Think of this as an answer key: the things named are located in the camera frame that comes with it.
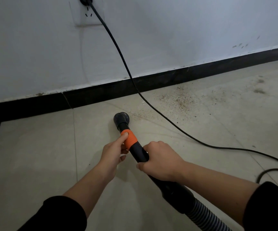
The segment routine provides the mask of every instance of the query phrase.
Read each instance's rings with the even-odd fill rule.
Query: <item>vacuum cleaner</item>
[[[124,142],[127,149],[137,162],[147,162],[149,154],[143,149],[136,136],[130,130],[129,116],[125,112],[114,115],[113,121],[119,130],[124,134],[129,133]],[[231,229],[213,214],[206,206],[197,200],[192,192],[186,187],[176,182],[161,181],[152,176],[149,178],[161,190],[163,198],[174,207],[179,213],[185,214],[203,231],[230,231]]]

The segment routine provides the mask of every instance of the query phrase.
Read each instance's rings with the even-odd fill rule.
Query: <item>gray ribbed hose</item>
[[[186,215],[202,231],[231,231],[231,229],[224,222],[222,222],[196,198],[193,210]]]

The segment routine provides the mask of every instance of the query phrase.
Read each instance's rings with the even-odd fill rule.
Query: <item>wall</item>
[[[278,0],[103,0],[134,77],[278,48]],[[0,101],[128,75],[103,26],[69,0],[0,0]]]

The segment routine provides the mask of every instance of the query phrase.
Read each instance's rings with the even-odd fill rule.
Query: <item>black shirt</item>
[[[278,186],[265,182],[249,199],[243,217],[243,226],[250,230],[278,230]],[[71,198],[54,196],[20,229],[84,231],[87,217],[83,208]]]

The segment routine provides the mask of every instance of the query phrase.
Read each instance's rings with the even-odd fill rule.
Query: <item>person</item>
[[[128,133],[104,146],[99,163],[62,196],[43,206],[19,230],[85,230],[87,218],[117,165],[127,154]],[[165,181],[178,182],[206,198],[245,230],[278,230],[278,186],[262,185],[185,162],[168,144],[150,142],[143,147],[149,161],[137,168]]]

